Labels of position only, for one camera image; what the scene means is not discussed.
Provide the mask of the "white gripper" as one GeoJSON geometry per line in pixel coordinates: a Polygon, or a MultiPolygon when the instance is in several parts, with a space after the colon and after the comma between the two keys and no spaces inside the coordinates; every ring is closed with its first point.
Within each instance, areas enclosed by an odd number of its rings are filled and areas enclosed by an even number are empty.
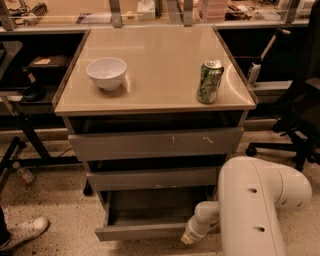
{"type": "Polygon", "coordinates": [[[219,222],[220,220],[218,218],[214,220],[199,220],[193,215],[186,224],[181,241],[187,245],[197,242],[204,238],[207,233],[216,229],[219,226],[219,222]]]}

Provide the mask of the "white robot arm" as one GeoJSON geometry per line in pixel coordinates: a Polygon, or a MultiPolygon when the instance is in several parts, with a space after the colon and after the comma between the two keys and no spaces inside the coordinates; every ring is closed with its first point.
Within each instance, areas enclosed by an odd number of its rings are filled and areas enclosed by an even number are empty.
{"type": "Polygon", "coordinates": [[[182,241],[192,244],[220,228],[224,256],[287,256],[277,211],[303,209],[312,188],[300,171],[252,157],[221,168],[218,199],[199,203],[182,241]]]}

